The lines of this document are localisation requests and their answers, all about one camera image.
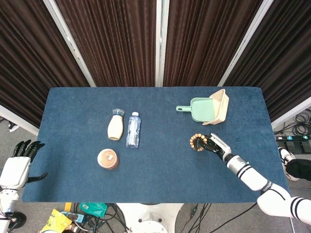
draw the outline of plastic water bottle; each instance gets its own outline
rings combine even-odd
[[[130,116],[127,128],[126,147],[137,148],[139,144],[140,117],[138,112]]]

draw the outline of dustpan handle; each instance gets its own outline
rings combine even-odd
[[[178,112],[191,112],[191,106],[176,106]]]

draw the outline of cream bottle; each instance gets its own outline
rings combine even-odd
[[[123,133],[123,115],[124,110],[116,108],[112,110],[113,116],[108,125],[108,138],[110,140],[119,140]]]

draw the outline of green dustpan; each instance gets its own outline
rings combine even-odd
[[[193,98],[190,106],[176,106],[178,112],[191,112],[191,117],[197,122],[215,119],[213,98]]]

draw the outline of beige tray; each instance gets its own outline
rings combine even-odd
[[[225,89],[221,89],[210,96],[213,98],[215,119],[203,122],[202,125],[216,125],[225,120],[229,104],[229,97],[225,94]]]

